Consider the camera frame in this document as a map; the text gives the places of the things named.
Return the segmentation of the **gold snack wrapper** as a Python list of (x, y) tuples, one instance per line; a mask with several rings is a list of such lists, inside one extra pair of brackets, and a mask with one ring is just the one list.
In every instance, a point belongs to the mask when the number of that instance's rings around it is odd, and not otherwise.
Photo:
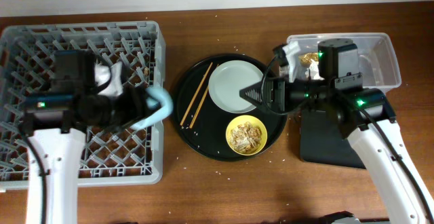
[(302, 54), (298, 57), (300, 64), (302, 66), (308, 67), (312, 62), (319, 62), (319, 56), (317, 52), (309, 52), (306, 54)]

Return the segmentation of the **yellow bowl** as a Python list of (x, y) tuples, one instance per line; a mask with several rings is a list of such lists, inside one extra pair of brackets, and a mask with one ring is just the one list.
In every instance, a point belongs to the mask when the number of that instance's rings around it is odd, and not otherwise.
[(265, 125), (251, 115), (240, 115), (226, 128), (226, 142), (239, 155), (251, 156), (262, 151), (267, 143)]

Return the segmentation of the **white tissue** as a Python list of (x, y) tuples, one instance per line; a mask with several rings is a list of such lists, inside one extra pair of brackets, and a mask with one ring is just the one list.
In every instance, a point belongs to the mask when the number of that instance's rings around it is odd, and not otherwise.
[(313, 61), (307, 71), (305, 72), (307, 79), (311, 80), (322, 80), (323, 78), (319, 75), (319, 63)]

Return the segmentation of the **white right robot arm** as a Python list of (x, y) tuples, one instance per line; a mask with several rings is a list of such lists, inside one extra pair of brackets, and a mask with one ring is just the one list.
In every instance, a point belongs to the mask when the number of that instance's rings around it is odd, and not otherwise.
[(342, 137), (363, 162), (392, 223), (432, 223), (433, 198), (404, 145), (396, 114), (378, 89), (339, 78), (295, 81), (263, 78), (261, 106), (288, 114), (319, 107), (338, 125)]

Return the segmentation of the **wooden chopstick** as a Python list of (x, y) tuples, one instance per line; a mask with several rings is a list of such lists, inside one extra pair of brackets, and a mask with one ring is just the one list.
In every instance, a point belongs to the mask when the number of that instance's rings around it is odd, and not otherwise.
[(209, 88), (208, 88), (208, 86), (207, 86), (206, 89), (205, 89), (205, 92), (203, 93), (203, 95), (202, 95), (202, 97), (201, 97), (201, 100), (199, 101), (199, 104), (198, 104), (198, 106), (197, 106), (197, 109), (196, 109), (196, 111), (195, 111), (195, 113), (194, 113), (194, 115), (193, 115), (193, 119), (192, 119), (192, 121), (191, 121), (190, 128), (193, 128), (194, 125), (195, 125), (195, 122), (196, 122), (196, 120), (197, 120), (197, 117), (198, 117), (198, 115), (199, 115), (199, 112), (200, 112), (200, 110), (201, 110), (201, 108), (202, 108), (202, 106), (203, 106), (204, 100), (205, 100), (205, 98), (206, 98), (206, 96), (207, 96), (207, 94), (208, 94), (208, 90), (209, 90)]
[(203, 85), (206, 77), (208, 76), (208, 73), (209, 73), (212, 65), (213, 65), (213, 62), (210, 63), (210, 65), (208, 66), (206, 72), (204, 73), (204, 75), (203, 75), (203, 77), (201, 79), (201, 82), (197, 86), (197, 89), (195, 90), (195, 93), (194, 93), (194, 95), (193, 95), (193, 97), (192, 97), (192, 99), (191, 99), (188, 107), (186, 108), (184, 116), (182, 117), (182, 120), (180, 121), (180, 126), (183, 126), (183, 123), (185, 122), (185, 119), (187, 118), (187, 115), (189, 114), (189, 111), (191, 110), (191, 107), (193, 106), (193, 103), (195, 102), (195, 99), (196, 99), (196, 97), (197, 97), (197, 95), (198, 95), (198, 93), (199, 93), (199, 91), (200, 91), (200, 89), (201, 89), (201, 87), (202, 87), (202, 85)]

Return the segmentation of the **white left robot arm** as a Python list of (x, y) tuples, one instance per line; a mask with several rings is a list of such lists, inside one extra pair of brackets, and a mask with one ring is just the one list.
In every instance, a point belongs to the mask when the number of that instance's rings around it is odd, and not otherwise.
[(161, 87), (128, 88), (115, 97), (79, 88), (29, 96), (19, 126), (30, 168), (26, 222), (77, 222), (79, 161), (88, 127), (144, 129), (172, 110), (172, 98)]

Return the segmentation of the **blue cup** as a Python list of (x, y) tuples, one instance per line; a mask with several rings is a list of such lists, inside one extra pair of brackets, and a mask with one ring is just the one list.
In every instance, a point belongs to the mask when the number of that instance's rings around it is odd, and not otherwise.
[(146, 107), (151, 110), (151, 114), (144, 116), (140, 121), (132, 124), (130, 128), (133, 130), (145, 129), (160, 122), (167, 118), (174, 109), (172, 98), (164, 88), (151, 86), (144, 91), (148, 95), (145, 100)]

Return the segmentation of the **food scraps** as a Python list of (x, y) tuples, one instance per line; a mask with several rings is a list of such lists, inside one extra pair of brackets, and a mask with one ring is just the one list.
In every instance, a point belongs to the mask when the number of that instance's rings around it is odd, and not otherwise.
[(255, 152), (262, 138), (262, 131), (250, 122), (235, 126), (230, 132), (229, 143), (238, 153), (251, 154)]

